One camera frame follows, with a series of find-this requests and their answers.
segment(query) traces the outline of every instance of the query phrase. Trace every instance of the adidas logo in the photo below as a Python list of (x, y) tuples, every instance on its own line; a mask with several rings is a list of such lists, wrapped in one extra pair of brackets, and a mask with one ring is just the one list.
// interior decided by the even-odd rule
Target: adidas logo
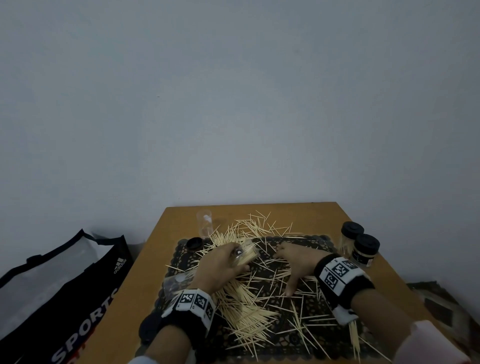
[(127, 261), (126, 259), (118, 258), (113, 274), (117, 274), (117, 272), (120, 270), (120, 268), (123, 267), (126, 261)]

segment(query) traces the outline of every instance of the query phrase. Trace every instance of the wooden table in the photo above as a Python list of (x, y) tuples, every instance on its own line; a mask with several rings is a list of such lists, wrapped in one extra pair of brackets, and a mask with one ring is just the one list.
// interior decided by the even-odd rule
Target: wooden table
[[(249, 213), (255, 214), (255, 210), (258, 210), (264, 215), (271, 212), (268, 220), (276, 220), (276, 226), (287, 226), (293, 222), (292, 231), (305, 235), (329, 235), (334, 242), (340, 237), (343, 222), (350, 220), (336, 202), (166, 208), (77, 363), (125, 364), (134, 357), (140, 345), (138, 327), (153, 309), (163, 277), (167, 273), (165, 264), (169, 264), (180, 239), (198, 235), (196, 213), (203, 208), (212, 211), (214, 229), (221, 225), (219, 231), (226, 230), (227, 225), (233, 224), (235, 219), (248, 218)], [(376, 257), (368, 274), (377, 290), (413, 319), (427, 319), (439, 327), (381, 255)], [(356, 363), (349, 360), (337, 362)]]

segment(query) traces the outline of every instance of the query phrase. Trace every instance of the black lace doily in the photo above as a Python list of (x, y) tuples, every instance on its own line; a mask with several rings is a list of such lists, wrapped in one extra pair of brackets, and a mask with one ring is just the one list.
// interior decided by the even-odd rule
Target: black lace doily
[[(328, 252), (333, 252), (335, 249), (330, 238), (326, 235), (313, 235), (313, 236), (305, 236), (305, 239), (290, 239), (289, 237), (267, 237), (267, 243), (271, 245), (267, 245), (267, 253), (263, 250), (259, 249), (261, 258), (263, 260), (271, 259), (271, 255), (273, 255), (273, 248), (277, 248), (282, 242), (288, 242), (293, 244), (299, 244), (308, 246), (315, 249), (322, 249)], [(195, 265), (198, 262), (194, 262), (198, 260), (200, 257), (196, 253), (190, 253), (187, 251), (185, 247), (186, 240), (181, 240), (178, 243), (178, 246), (175, 250), (173, 258), (170, 262), (170, 265), (173, 267), (178, 267), (182, 270), (187, 270)], [(205, 244), (208, 245), (211, 242), (208, 240), (205, 241)], [(273, 278), (274, 273), (265, 267), (262, 267), (259, 264), (250, 264), (251, 269), (256, 271), (256, 277), (265, 277), (265, 278)], [(282, 269), (285, 266), (285, 263), (280, 262), (272, 262), (267, 264), (267, 266), (275, 271), (276, 269)], [(175, 269), (168, 269), (166, 277), (173, 276), (178, 274), (178, 271)], [(259, 297), (268, 297), (271, 295), (271, 291), (276, 288), (275, 295), (279, 295), (279, 282), (275, 282), (272, 289), (270, 290), (270, 283), (271, 281), (265, 282), (252, 282), (250, 287), (260, 289), (262, 286), (264, 288), (260, 292)], [(314, 291), (316, 292), (316, 283), (312, 281), (299, 281), (298, 289), (304, 292)], [(286, 309), (291, 310), (291, 303), (292, 301), (295, 304), (297, 312), (300, 314), (301, 311), (301, 303), (302, 299), (300, 298), (284, 298), (282, 302), (282, 298), (270, 298), (269, 304), (274, 306), (284, 307)], [(163, 311), (168, 306), (168, 302), (165, 299), (165, 295), (163, 290), (160, 290), (158, 293), (158, 299), (155, 301), (154, 309), (152, 312), (156, 311)], [(283, 311), (277, 308), (273, 308), (271, 306), (267, 306), (271, 311), (275, 311), (280, 313), (278, 319), (274, 322), (269, 329), (273, 332), (281, 332), (285, 330), (292, 329), (293, 326), (288, 322), (288, 319), (292, 321), (293, 314), (291, 312)], [(315, 316), (315, 315), (331, 315), (331, 311), (328, 308), (326, 302), (321, 298), (319, 301), (316, 299), (315, 296), (303, 296), (303, 317), (308, 316)], [(321, 321), (321, 322), (312, 322), (312, 324), (321, 324), (321, 323), (335, 323), (335, 320), (331, 321)], [(380, 347), (378, 342), (373, 338), (371, 333), (368, 329), (359, 321), (357, 320), (357, 326), (359, 329), (359, 335), (365, 339), (368, 343), (373, 345), (374, 347), (378, 348), (380, 351)], [(347, 359), (353, 359), (353, 350), (350, 342), (350, 334), (348, 330), (348, 326), (341, 327), (341, 326), (309, 326), (308, 329), (310, 332), (315, 336), (317, 341), (321, 344), (321, 346), (325, 349), (328, 353), (330, 358), (337, 359), (339, 357), (344, 357)], [(258, 356), (259, 361), (267, 361), (270, 359), (290, 359), (296, 360), (298, 358), (302, 359), (310, 359), (315, 357), (317, 359), (326, 359), (325, 354), (321, 349), (315, 349), (311, 344), (307, 342), (308, 350), (310, 354), (308, 354), (307, 349), (300, 337), (300, 335), (296, 331), (291, 331), (285, 334), (276, 335), (270, 333), (270, 337), (268, 338), (274, 346), (272, 346), (268, 342), (262, 342), (261, 344), (265, 346), (265, 348), (261, 348), (259, 346), (255, 346), (256, 353)], [(234, 349), (228, 349), (231, 346), (235, 346), (239, 344), (239, 341), (236, 340), (237, 337), (235, 334), (232, 334), (231, 329), (228, 327), (228, 324), (225, 322), (224, 318), (222, 318), (218, 313), (215, 314), (215, 318), (212, 322), (212, 326), (210, 328), (210, 332), (208, 337), (205, 339), (205, 344), (197, 350), (196, 356), (197, 361), (200, 363), (212, 363), (215, 360), (226, 360), (229, 361), (244, 361), (246, 359), (256, 361), (255, 356), (252, 356), (249, 350), (244, 349), (243, 347), (238, 347)], [(145, 345), (140, 345), (136, 356), (143, 355), (146, 350)], [(368, 359), (368, 358), (379, 358), (380, 355), (370, 348), (367, 344), (360, 341), (360, 357), (361, 359)]]

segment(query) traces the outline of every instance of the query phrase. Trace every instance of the wrist band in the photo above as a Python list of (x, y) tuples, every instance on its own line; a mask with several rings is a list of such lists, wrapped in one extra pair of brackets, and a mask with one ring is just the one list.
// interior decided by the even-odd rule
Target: wrist band
[(330, 254), (318, 262), (314, 274), (341, 325), (358, 318), (350, 309), (353, 296), (362, 290), (375, 288), (362, 269), (338, 254)]
[(157, 332), (174, 325), (187, 334), (196, 349), (208, 335), (216, 310), (212, 298), (200, 289), (184, 290), (162, 314)]

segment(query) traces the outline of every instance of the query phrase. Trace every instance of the jar with black lid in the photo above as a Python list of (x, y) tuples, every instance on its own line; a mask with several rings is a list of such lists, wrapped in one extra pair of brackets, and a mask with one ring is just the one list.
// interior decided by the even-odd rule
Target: jar with black lid
[(380, 242), (368, 234), (359, 234), (353, 244), (352, 259), (360, 267), (369, 267), (378, 253)]
[(358, 234), (363, 234), (363, 226), (357, 224), (353, 221), (346, 221), (342, 225), (340, 242), (336, 249), (339, 254), (343, 255), (345, 258), (350, 258), (353, 251), (353, 242), (355, 241)]

